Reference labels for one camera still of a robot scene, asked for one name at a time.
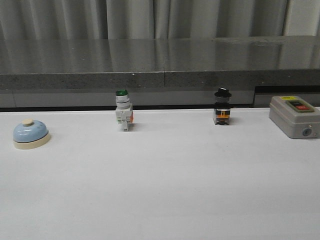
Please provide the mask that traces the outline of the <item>green pushbutton switch white body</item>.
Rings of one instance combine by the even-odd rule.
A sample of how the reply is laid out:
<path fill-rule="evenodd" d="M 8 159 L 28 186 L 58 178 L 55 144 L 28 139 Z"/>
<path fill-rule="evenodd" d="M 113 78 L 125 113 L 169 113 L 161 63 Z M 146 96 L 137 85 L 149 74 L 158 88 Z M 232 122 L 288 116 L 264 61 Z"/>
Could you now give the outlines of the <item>green pushbutton switch white body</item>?
<path fill-rule="evenodd" d="M 116 120 L 121 125 L 123 131 L 128 131 L 134 121 L 133 104 L 126 89 L 115 92 Z"/>

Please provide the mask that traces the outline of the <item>blue and cream desk bell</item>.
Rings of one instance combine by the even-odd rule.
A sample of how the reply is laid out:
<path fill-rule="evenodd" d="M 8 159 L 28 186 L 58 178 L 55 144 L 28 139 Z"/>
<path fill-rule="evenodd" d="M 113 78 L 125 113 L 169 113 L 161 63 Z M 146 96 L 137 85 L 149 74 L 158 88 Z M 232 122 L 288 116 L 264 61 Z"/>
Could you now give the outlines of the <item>blue and cream desk bell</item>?
<path fill-rule="evenodd" d="M 30 150 L 46 144 L 51 135 L 47 126 L 31 118 L 24 119 L 13 130 L 13 145 L 16 149 Z"/>

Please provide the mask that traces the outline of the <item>grey stone counter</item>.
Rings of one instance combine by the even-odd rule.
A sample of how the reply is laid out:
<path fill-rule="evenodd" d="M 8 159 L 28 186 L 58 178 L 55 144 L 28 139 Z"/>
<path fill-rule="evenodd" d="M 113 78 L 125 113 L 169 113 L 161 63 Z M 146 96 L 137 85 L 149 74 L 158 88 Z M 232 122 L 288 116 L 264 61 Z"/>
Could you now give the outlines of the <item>grey stone counter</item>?
<path fill-rule="evenodd" d="M 126 89 L 135 109 L 212 108 L 231 92 L 236 108 L 273 96 L 320 104 L 316 36 L 209 39 L 3 40 L 2 111 L 113 110 Z"/>

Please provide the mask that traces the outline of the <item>black rotary selector switch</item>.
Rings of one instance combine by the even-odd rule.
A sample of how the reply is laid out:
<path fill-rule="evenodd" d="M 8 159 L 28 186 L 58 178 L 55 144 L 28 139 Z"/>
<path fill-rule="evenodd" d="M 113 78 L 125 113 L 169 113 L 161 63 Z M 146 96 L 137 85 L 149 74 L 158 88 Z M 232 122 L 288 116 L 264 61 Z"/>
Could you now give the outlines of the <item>black rotary selector switch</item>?
<path fill-rule="evenodd" d="M 229 125 L 231 107 L 229 104 L 232 94 L 227 88 L 219 87 L 214 93 L 215 104 L 213 121 L 216 125 Z"/>

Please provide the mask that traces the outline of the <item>grey pleated curtain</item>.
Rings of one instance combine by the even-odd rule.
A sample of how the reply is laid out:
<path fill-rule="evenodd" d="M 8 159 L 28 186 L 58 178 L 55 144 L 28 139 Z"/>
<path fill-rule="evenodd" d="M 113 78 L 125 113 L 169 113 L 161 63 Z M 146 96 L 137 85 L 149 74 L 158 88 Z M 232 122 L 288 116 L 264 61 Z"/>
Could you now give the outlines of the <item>grey pleated curtain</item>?
<path fill-rule="evenodd" d="M 318 36 L 317 0 L 3 0 L 2 40 Z"/>

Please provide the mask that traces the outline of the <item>grey power switch box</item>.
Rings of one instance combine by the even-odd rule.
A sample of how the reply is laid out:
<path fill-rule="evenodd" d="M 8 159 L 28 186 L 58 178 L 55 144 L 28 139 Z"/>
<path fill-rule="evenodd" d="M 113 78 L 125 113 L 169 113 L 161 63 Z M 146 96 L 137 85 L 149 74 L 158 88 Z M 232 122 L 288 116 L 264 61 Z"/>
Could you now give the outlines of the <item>grey power switch box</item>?
<path fill-rule="evenodd" d="M 320 137 L 320 110 L 298 96 L 274 96 L 269 118 L 291 139 Z"/>

